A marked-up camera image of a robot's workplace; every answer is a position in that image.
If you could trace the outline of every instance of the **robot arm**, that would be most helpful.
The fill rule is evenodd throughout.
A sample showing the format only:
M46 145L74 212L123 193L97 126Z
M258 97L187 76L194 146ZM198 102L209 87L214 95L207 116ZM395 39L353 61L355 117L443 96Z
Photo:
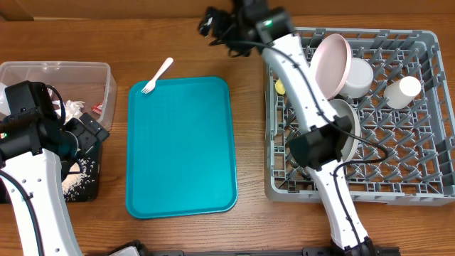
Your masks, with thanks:
M314 76L309 72L309 65L302 52L300 37L292 34L285 35L274 41L273 48L286 53L299 64L299 68L301 68L310 82L310 86L314 91L319 106L326 116L333 121L333 117L335 117L337 113L322 95ZM262 57L282 80L286 88L287 97L292 102L292 107L296 113L297 122L299 123L299 128L302 133L310 132L312 127L313 129L314 127L317 129L325 127L327 123L321 116L317 115L318 110L310 97L307 86L305 86L304 79L300 73L296 71L296 68L293 68L292 64L285 60L283 56L268 48L265 48L262 51ZM358 245L358 242L350 223L346 220L346 215L341 202L338 199L332 176L333 170L335 170L339 164L342 164L342 161L334 159L324 164L320 170L307 167L307 171L309 171L311 178L316 183L319 193L321 194L322 202L331 225L332 240L339 248L354 248ZM344 180L343 175L338 175L337 179L343 202L353 219L355 229L357 230L360 239L363 240L368 234L355 211L346 181Z
M21 82L7 87L5 93L13 114L0 126L0 177L14 207L23 253L82 255L62 180L76 159L99 147L109 133L87 113L63 126L41 82ZM16 181L26 196L10 181ZM26 201L31 202L35 218Z
M372 252L366 248L370 239L355 211L343 174L335 177L342 201L337 195L333 171L342 164L341 148L346 137L327 123L320 115L320 110L328 120L347 132L351 124L346 124L346 118L337 117L336 111L320 91L315 77L309 71L300 36L295 32L289 15L281 8L270 11L265 0L239 0L235 2L231 14L209 8L205 20L200 23L200 33L207 36L210 29L217 38L214 42L224 42L230 48L230 54L232 51L238 52L234 57L248 56L251 48L256 46L264 61L278 74L303 134L291 140L289 147L293 157L307 168L316 183L337 251L342 252L341 255L352 250L360 253L361 247L362 255L366 255L367 251ZM354 228L347 219L342 202ZM360 246L355 232L362 243Z

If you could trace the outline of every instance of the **yellow object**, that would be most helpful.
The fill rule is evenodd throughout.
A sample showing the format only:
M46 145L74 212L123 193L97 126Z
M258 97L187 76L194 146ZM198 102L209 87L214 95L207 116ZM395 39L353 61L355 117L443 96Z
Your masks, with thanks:
M275 90L280 95L284 95L284 93L286 93L286 90L284 89L283 82L280 79L278 79L278 81L275 83Z

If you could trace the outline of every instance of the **plastic tray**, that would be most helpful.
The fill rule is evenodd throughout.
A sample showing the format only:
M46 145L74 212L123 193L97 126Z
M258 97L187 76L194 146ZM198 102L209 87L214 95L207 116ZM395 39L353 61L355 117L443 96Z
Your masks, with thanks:
M455 201L454 113L437 37L430 31L298 31L308 62L325 37L340 33L348 40L353 56L368 60L374 70L370 92L360 99L344 100L359 115L362 137L385 145L390 157L381 164L345 169L353 200L427 206ZM266 195L273 201L320 201L309 174L289 153L287 140L299 135L292 106L274 91L277 78L269 67L266 73ZM383 90L408 75L421 81L422 92L408 107L392 110L385 104ZM377 149L360 143L354 159L377 155ZM287 176L289 181L278 189Z
M129 91L126 206L136 218L223 212L237 201L228 85L220 78L147 81Z
M111 129L117 84L107 63L10 61L0 65L0 82L6 86L25 80L52 85L65 102L85 102L82 112L89 113L106 130ZM91 110L99 103L103 103L101 114Z

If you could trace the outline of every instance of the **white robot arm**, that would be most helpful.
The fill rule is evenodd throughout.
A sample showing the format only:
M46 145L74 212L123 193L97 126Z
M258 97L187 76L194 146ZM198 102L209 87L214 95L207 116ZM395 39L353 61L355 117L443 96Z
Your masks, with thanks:
M12 115L0 125L0 177L14 207L25 256L82 255L63 198L70 167L109 133L89 114L64 124L50 85L21 82L5 89Z
M299 64L299 68L301 68L301 71L303 71L310 83L310 87L318 100L320 108L324 111L325 115L333 121L333 117L335 117L337 113L323 96L316 83L315 77L309 71L309 65L306 62L302 51L300 37L292 34L285 35L275 40L272 47L286 53L295 63ZM317 114L319 111L310 96L311 94L308 91L307 86L305 86L306 83L297 69L293 68L293 64L282 55L268 48L265 48L262 51L262 57L282 80L286 88L287 97L291 100L292 107L296 113L300 130L305 133L310 132L311 127L321 128L327 125L327 122ZM317 171L309 167L307 167L307 170L321 194L322 202L331 226L332 240L340 248L353 248L358 245L358 241L356 240L349 221L346 220L346 215L341 202L338 199L332 176L333 170L335 170L339 164L342 164L342 161L333 160L324 164L321 167L321 170ZM343 202L348 209L349 215L353 219L359 237L363 239L367 237L368 234L357 216L346 181L344 180L343 175L338 175L337 179Z

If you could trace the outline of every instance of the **pink bowl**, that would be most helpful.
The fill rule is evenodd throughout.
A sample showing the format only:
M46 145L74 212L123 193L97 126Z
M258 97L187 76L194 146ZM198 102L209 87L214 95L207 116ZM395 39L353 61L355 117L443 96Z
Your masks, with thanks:
M328 100L335 97L346 83L351 60L349 43L339 34L328 36L316 49L310 71Z

